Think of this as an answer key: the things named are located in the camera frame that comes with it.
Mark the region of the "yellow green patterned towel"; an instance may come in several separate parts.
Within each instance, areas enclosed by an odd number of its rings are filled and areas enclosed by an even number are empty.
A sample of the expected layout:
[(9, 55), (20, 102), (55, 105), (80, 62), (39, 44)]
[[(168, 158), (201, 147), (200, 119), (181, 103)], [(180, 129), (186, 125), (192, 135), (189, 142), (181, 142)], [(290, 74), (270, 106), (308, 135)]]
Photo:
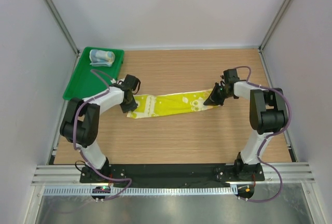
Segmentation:
[(212, 90), (208, 89), (158, 96), (136, 95), (134, 99), (138, 107), (136, 110), (128, 112), (127, 117), (132, 119), (163, 117), (213, 109), (214, 106), (204, 105), (211, 92)]

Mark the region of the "blue polka dot towel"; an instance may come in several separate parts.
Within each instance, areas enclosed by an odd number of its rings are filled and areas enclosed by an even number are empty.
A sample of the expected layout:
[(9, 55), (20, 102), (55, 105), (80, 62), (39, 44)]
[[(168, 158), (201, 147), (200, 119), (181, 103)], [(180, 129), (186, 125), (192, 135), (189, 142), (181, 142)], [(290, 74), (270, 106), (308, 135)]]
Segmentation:
[(111, 51), (92, 49), (89, 53), (91, 66), (111, 67), (115, 61), (115, 54)]

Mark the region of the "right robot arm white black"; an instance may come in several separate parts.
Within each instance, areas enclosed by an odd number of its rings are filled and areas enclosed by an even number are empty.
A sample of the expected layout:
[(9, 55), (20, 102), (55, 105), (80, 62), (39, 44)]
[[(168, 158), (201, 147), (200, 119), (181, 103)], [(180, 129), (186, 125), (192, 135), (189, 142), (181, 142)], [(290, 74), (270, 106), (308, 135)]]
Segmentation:
[(227, 98), (249, 100), (249, 120), (252, 133), (245, 147), (238, 153), (232, 165), (216, 168), (216, 179), (220, 182), (263, 181), (261, 155), (271, 139), (284, 131), (291, 119), (289, 103), (280, 88), (267, 88), (249, 80), (242, 80), (236, 68), (227, 69), (221, 75), (205, 106), (222, 106)]

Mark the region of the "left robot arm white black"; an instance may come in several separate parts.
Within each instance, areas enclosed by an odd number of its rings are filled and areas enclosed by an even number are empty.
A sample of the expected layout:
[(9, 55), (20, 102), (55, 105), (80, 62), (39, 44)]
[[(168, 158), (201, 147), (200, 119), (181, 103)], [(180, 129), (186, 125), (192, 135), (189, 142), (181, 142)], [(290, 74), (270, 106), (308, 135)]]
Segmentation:
[(100, 115), (114, 106), (119, 106), (124, 114), (137, 109), (134, 95), (140, 89), (141, 81), (126, 75), (122, 80), (106, 84), (106, 89), (94, 96), (72, 98), (66, 108), (60, 135), (73, 144), (92, 170), (92, 177), (103, 183), (109, 179), (109, 161), (97, 143)]

